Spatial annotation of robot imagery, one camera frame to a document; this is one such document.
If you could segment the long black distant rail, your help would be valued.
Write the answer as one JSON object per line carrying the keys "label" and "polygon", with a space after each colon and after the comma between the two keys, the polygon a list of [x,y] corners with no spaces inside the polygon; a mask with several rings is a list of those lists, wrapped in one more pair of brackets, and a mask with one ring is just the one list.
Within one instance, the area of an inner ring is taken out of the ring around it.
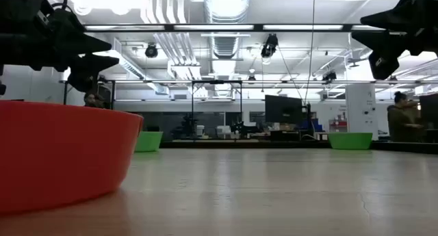
{"label": "long black distant rail", "polygon": [[[103,83],[110,89],[110,101],[188,101],[192,97],[192,81],[196,80],[109,80]],[[355,83],[373,83],[380,101],[393,98],[392,92],[400,90],[422,95],[420,86],[425,86],[426,94],[438,87],[438,75],[422,76],[417,79],[402,80],[334,80],[324,83],[320,80],[243,80],[243,102],[259,102],[265,95],[288,96],[301,99],[305,103],[319,101],[342,101],[346,98],[346,86]],[[205,84],[198,89],[195,98],[217,96],[214,86]]]}

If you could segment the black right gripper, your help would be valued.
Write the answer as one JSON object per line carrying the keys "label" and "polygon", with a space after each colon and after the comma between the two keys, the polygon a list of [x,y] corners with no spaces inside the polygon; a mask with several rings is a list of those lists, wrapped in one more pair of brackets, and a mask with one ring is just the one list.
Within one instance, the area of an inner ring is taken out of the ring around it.
{"label": "black right gripper", "polygon": [[409,6],[399,6],[360,18],[362,25],[392,31],[409,30],[408,34],[390,31],[351,33],[353,39],[372,50],[368,61],[376,80],[390,77],[399,68],[398,58],[407,49],[411,55],[428,51],[438,56],[438,0],[409,0],[408,3]]}

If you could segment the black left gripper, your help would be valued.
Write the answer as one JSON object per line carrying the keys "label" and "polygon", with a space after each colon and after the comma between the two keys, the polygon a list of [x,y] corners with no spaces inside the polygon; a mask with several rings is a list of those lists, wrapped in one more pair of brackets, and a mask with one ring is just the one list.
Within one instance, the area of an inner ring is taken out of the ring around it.
{"label": "black left gripper", "polygon": [[109,51],[112,45],[84,33],[85,28],[68,5],[68,0],[20,0],[20,64],[34,70],[52,66],[64,71],[67,82],[80,92],[96,89],[99,73],[119,59],[80,53]]}

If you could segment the silver ceiling duct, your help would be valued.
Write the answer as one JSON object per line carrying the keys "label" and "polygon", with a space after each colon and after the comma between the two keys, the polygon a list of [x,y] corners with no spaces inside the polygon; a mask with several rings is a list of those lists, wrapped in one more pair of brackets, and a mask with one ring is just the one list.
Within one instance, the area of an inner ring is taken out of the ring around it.
{"label": "silver ceiling duct", "polygon": [[[240,24],[246,21],[250,0],[204,0],[205,18],[213,24]],[[233,59],[241,44],[238,37],[210,38],[218,59]]]}

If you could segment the green plastic bowl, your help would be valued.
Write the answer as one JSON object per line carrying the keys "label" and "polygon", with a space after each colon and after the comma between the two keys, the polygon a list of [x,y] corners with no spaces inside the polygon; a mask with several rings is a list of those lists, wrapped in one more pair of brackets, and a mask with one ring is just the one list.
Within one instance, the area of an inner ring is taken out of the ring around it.
{"label": "green plastic bowl", "polygon": [[372,143],[372,133],[329,133],[331,148],[338,150],[367,150]]}
{"label": "green plastic bowl", "polygon": [[162,140],[161,131],[141,131],[135,147],[136,153],[157,152]]}

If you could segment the blue crate stack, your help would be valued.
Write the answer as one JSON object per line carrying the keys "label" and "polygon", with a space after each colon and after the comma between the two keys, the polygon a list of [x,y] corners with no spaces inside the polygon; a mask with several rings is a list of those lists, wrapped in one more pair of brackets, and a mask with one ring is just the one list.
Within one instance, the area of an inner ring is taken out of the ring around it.
{"label": "blue crate stack", "polygon": [[312,118],[310,121],[304,120],[301,124],[302,129],[311,129],[315,132],[323,132],[323,125],[320,124],[318,118]]}

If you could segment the person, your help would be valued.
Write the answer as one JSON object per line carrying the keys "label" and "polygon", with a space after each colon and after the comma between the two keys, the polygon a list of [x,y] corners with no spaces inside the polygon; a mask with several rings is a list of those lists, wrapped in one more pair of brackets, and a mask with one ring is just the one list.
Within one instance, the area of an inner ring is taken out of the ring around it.
{"label": "person", "polygon": [[93,93],[85,93],[84,94],[84,103],[85,107],[95,107],[95,108],[105,108],[105,101],[102,96],[99,94],[93,94]]}
{"label": "person", "polygon": [[419,142],[420,124],[417,103],[402,92],[394,93],[394,104],[387,108],[389,137],[392,142]]}

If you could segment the red plastic bowl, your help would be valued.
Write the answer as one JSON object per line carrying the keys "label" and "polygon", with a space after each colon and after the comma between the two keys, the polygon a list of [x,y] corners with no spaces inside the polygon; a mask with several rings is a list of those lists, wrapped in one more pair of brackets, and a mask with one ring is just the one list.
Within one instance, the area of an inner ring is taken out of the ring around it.
{"label": "red plastic bowl", "polygon": [[141,131],[136,114],[0,101],[0,215],[52,209],[111,193]]}

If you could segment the black distant rig frame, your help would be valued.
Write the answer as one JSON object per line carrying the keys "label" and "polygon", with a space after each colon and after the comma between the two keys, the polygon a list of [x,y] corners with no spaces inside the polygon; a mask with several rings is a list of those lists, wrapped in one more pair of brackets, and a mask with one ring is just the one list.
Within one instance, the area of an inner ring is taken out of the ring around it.
{"label": "black distant rig frame", "polygon": [[[195,94],[198,91],[198,89],[204,88],[205,84],[213,85],[214,90],[217,94],[217,96],[213,97],[198,97],[195,98]],[[198,127],[197,122],[198,120],[195,118],[195,108],[194,104],[195,102],[213,102],[213,103],[226,103],[226,102],[236,102],[236,93],[239,94],[239,104],[240,104],[240,116],[238,118],[232,118],[231,122],[227,124],[227,109],[223,108],[222,111],[224,112],[224,127],[228,127],[228,129],[222,132],[217,132],[216,135],[222,135],[222,137],[225,139],[225,135],[227,134],[237,134],[238,137],[242,136],[242,126],[244,125],[243,121],[243,83],[240,80],[220,80],[220,79],[213,79],[213,80],[196,80],[192,81],[192,97],[191,97],[191,138],[193,140],[199,139],[204,136],[204,129],[201,131],[201,134],[198,134]]]}

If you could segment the black computer monitor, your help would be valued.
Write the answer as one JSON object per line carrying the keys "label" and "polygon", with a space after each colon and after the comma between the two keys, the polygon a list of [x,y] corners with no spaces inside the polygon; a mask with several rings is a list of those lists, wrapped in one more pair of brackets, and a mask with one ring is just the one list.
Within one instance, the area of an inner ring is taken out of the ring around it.
{"label": "black computer monitor", "polygon": [[428,129],[438,129],[438,94],[420,96],[421,119]]}
{"label": "black computer monitor", "polygon": [[270,123],[299,124],[303,120],[302,100],[265,95],[265,120]]}

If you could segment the red shelf unit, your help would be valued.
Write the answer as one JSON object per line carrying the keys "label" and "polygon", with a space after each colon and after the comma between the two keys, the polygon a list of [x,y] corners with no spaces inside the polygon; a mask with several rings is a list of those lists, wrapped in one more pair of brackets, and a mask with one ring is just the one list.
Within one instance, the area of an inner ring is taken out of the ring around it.
{"label": "red shelf unit", "polygon": [[329,120],[330,132],[347,132],[348,122],[346,120]]}

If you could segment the black aluminium table frame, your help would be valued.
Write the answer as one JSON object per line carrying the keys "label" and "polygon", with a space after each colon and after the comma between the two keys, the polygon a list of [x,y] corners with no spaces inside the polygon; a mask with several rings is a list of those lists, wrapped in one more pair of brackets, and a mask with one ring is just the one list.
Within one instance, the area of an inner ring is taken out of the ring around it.
{"label": "black aluminium table frame", "polygon": [[354,144],[331,144],[329,141],[271,142],[257,140],[180,140],[162,142],[160,148],[204,148],[204,149],[327,149],[334,150],[383,150],[404,153],[438,155],[438,144],[371,142],[368,146]]}

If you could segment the white column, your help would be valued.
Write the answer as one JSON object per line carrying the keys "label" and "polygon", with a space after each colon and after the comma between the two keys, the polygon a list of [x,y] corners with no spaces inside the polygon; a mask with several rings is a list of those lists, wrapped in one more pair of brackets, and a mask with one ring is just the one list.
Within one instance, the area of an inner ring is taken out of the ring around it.
{"label": "white column", "polygon": [[346,86],[348,131],[371,133],[372,140],[378,139],[375,85],[355,83]]}

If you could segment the black bar with light strips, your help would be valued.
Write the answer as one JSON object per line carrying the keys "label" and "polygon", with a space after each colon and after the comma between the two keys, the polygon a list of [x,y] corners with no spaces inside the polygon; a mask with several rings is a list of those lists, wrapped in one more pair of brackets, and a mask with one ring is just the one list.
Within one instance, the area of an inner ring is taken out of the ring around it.
{"label": "black bar with light strips", "polygon": [[381,28],[358,24],[109,24],[84,25],[93,33],[115,32],[351,32],[380,31]]}

